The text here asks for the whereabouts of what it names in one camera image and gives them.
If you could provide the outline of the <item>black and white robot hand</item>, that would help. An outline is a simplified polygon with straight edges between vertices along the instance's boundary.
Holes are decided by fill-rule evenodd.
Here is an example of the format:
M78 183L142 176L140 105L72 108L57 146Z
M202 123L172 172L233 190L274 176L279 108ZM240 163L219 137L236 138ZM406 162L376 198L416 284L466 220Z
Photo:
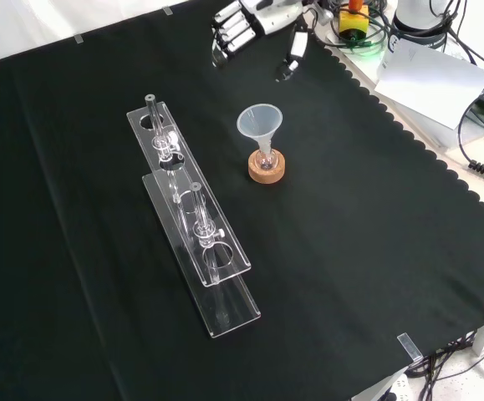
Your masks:
M278 67L278 82L290 79L308 46L309 35L318 23L334 17L328 1L233 1L215 13L211 62L222 68L256 40L292 28L290 49Z

